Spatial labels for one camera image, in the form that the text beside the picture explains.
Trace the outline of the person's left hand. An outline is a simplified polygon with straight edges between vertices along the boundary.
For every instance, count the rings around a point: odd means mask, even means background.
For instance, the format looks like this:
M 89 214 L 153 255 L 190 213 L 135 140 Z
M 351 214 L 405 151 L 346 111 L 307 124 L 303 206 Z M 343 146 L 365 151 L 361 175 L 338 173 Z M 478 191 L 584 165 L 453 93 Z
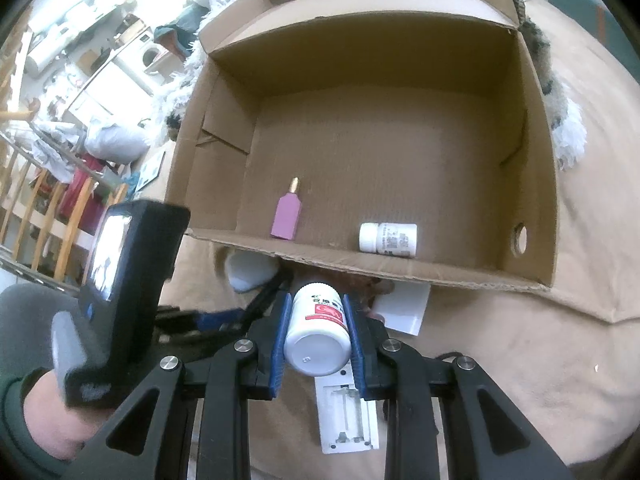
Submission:
M 74 460 L 113 413 L 109 408 L 67 406 L 52 370 L 36 381 L 23 403 L 25 424 L 32 440 L 57 460 Z

